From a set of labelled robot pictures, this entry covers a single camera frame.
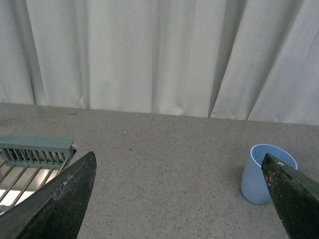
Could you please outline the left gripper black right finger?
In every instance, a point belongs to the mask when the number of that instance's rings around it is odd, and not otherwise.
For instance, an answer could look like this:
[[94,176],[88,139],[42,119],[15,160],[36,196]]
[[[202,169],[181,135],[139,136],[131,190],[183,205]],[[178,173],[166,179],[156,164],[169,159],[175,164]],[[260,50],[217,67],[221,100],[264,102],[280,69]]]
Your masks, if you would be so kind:
[[269,153],[266,153],[261,169],[289,238],[317,239],[319,184]]

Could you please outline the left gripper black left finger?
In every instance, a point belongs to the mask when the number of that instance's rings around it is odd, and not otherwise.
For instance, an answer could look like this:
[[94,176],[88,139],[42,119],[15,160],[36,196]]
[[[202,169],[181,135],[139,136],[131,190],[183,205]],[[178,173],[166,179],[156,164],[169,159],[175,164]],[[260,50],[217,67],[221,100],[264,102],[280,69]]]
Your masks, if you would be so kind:
[[88,152],[0,217],[2,239],[75,239],[93,190],[97,162]]

